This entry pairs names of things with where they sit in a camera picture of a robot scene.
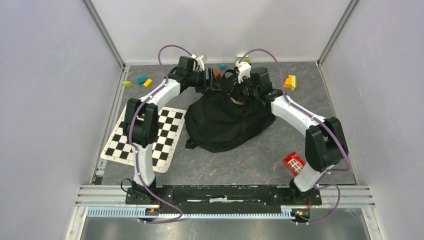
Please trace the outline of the small orange spiral notebook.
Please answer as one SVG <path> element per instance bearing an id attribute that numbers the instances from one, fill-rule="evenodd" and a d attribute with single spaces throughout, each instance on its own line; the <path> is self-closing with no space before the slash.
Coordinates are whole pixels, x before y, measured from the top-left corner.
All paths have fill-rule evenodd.
<path id="1" fill-rule="evenodd" d="M 231 101 L 232 101 L 233 103 L 235 103 L 235 104 L 237 104 L 237 105 L 241 105 L 241 106 L 246 105 L 246 103 L 245 103 L 244 101 L 239 101 L 239 100 L 237 100 L 237 99 L 235 99 L 235 98 L 233 98 L 233 97 L 230 97 L 230 99 L 231 99 Z"/>

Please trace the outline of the black student backpack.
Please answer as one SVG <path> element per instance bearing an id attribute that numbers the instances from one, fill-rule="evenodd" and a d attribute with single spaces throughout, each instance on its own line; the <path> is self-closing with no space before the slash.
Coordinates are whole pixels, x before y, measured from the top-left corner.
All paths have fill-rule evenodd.
<path id="1" fill-rule="evenodd" d="M 201 147 L 211 153 L 233 150 L 268 128 L 276 117 L 268 104 L 258 98 L 236 99 L 246 105 L 237 105 L 230 99 L 234 69 L 228 69 L 217 79 L 218 91 L 202 93 L 184 116 L 189 139 L 185 148 Z"/>

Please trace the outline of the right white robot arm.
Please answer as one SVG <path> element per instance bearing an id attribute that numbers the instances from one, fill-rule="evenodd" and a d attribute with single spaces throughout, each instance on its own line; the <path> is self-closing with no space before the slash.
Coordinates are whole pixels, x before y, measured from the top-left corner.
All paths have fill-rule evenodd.
<path id="1" fill-rule="evenodd" d="M 231 96 L 235 99 L 251 97 L 264 100 L 271 113 L 285 120 L 305 138 L 306 163 L 290 182 L 289 199 L 302 204 L 309 198 L 309 190 L 318 186 L 325 174 L 338 171 L 335 167 L 345 160 L 350 171 L 352 165 L 341 121 L 336 117 L 325 118 L 306 109 L 291 99 L 284 90 L 274 88 L 265 67 L 237 63 Z"/>

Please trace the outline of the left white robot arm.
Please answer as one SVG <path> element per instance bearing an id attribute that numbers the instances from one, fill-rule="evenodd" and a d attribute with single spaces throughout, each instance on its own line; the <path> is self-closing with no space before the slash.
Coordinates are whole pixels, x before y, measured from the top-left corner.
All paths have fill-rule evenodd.
<path id="1" fill-rule="evenodd" d="M 153 143 L 159 133 L 159 110 L 187 88 L 202 86 L 205 80 L 204 56 L 181 56 L 177 67 L 165 75 L 160 85 L 140 99 L 128 100 L 123 133 L 134 155 L 134 177 L 127 190 L 131 198 L 139 197 L 145 204 L 157 198 Z"/>

